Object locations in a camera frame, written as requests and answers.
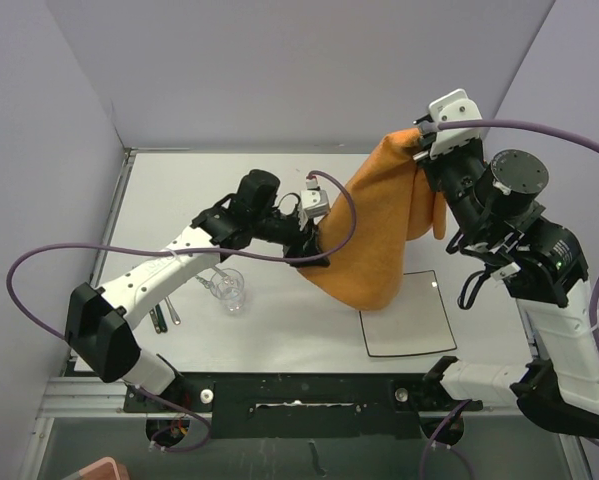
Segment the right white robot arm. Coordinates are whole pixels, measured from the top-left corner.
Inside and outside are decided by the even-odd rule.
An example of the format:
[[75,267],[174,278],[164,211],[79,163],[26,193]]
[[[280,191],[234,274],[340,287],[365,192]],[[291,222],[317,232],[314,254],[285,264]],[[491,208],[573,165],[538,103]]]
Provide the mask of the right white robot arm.
[[485,282],[501,282],[536,347],[524,365],[444,357],[428,373],[425,400],[438,409],[456,400],[514,406],[544,430],[599,440],[599,323],[580,243],[539,203],[547,168],[520,150],[486,160],[478,139],[415,160],[457,222],[448,252],[483,264],[465,281],[458,306],[471,308]]

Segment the orange cloth placemat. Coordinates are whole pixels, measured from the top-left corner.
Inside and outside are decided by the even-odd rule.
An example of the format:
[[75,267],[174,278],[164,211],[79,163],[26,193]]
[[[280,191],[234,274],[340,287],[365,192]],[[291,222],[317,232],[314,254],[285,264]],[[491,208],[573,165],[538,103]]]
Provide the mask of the orange cloth placemat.
[[400,290],[406,243],[432,232],[446,234],[447,203],[432,191],[414,155],[419,132],[386,135],[346,190],[356,209],[352,239],[330,256],[328,267],[299,273],[334,299],[361,311],[387,307]]

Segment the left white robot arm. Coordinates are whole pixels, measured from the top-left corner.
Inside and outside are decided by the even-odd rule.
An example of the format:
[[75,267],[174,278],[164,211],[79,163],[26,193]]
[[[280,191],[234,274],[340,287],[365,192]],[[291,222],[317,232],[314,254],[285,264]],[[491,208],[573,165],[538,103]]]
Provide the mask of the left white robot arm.
[[315,266],[329,263],[319,256],[314,223],[329,211],[326,192],[315,178],[307,178],[297,205],[284,214],[275,205],[279,186],[272,173],[253,169],[236,192],[201,211],[158,257],[98,288],[75,288],[65,328],[69,346],[102,381],[123,380],[145,390],[157,409],[175,408],[182,398],[176,370],[142,349],[133,333],[151,309],[254,239],[282,246],[287,258],[305,258]]

